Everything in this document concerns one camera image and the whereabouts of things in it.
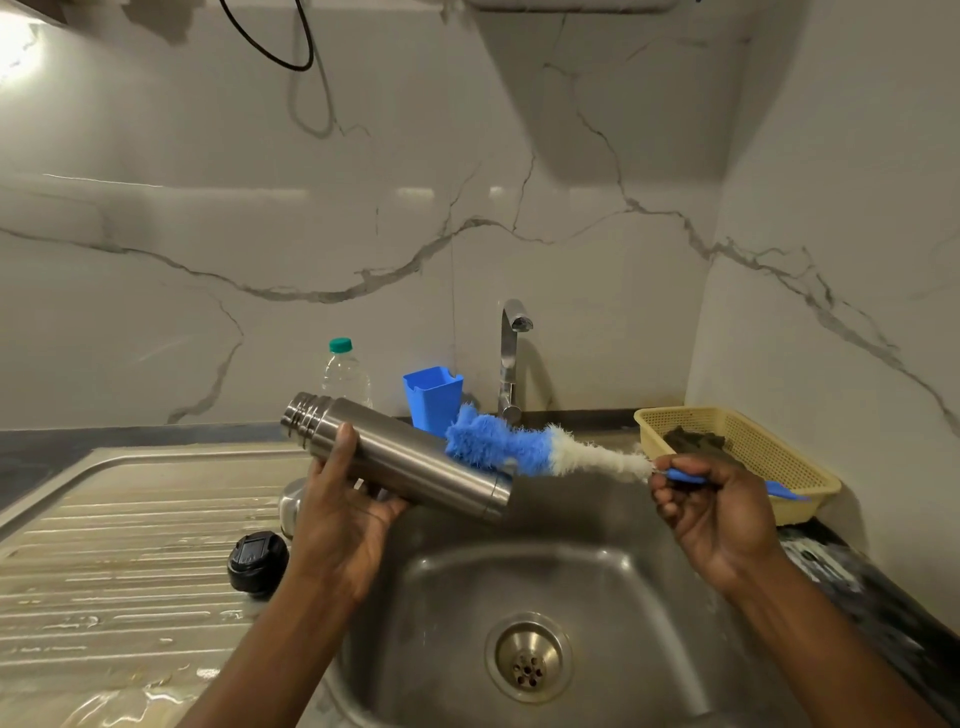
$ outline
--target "blue bristles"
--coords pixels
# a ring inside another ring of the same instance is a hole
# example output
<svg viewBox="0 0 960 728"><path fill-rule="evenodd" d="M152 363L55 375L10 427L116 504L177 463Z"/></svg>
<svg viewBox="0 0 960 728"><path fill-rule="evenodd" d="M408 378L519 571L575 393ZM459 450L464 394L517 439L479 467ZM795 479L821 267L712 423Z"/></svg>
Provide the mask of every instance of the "blue bristles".
<svg viewBox="0 0 960 728"><path fill-rule="evenodd" d="M550 475L550 451L548 431L513 429L493 415L477 414L471 404L460 408L446 431L446 454L483 470L502 469L513 460L521 475Z"/></svg>

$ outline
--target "sink drain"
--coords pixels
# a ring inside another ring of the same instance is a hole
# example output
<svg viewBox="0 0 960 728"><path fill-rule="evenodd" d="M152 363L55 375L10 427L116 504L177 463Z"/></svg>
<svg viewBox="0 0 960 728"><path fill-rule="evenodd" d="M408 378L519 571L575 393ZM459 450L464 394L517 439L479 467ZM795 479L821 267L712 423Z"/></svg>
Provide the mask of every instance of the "sink drain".
<svg viewBox="0 0 960 728"><path fill-rule="evenodd" d="M535 612L498 622L487 637L486 653L496 686L524 703L556 697L573 673L570 643L560 625Z"/></svg>

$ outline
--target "blue brush handle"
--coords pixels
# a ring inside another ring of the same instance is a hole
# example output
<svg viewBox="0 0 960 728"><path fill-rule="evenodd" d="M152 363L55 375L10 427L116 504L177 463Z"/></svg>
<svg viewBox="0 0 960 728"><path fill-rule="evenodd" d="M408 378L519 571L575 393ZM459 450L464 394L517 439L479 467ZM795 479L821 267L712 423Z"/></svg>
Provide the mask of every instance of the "blue brush handle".
<svg viewBox="0 0 960 728"><path fill-rule="evenodd" d="M689 483L690 485L706 485L707 479L701 477L700 475L689 475L683 471L678 471L676 468L671 468L668 471L663 472L667 478L678 483ZM786 500L810 500L806 496L798 496L796 493L791 491L789 488L785 487L782 483L778 483L776 480L767 480L767 495L774 497L785 498Z"/></svg>

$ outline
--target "white bristles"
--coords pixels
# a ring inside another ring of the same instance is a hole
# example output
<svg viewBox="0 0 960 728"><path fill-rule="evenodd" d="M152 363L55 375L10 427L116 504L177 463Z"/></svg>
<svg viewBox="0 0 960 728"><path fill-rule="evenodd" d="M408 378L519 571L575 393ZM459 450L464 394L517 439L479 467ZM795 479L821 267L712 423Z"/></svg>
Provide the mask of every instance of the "white bristles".
<svg viewBox="0 0 960 728"><path fill-rule="evenodd" d="M628 455L589 443L578 443L573 435L556 425L547 428L550 433L550 469L554 475L589 470L611 475L629 475L646 480L654 466L645 455Z"/></svg>

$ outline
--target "green bottle cap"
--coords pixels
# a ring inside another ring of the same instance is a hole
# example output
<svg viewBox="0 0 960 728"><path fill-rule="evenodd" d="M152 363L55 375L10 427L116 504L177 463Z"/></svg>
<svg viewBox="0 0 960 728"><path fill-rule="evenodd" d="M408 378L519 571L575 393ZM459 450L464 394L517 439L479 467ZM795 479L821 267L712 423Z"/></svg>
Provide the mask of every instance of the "green bottle cap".
<svg viewBox="0 0 960 728"><path fill-rule="evenodd" d="M338 336L335 339L330 339L330 350L333 353L347 353L353 351L353 342L346 338L346 336Z"/></svg>

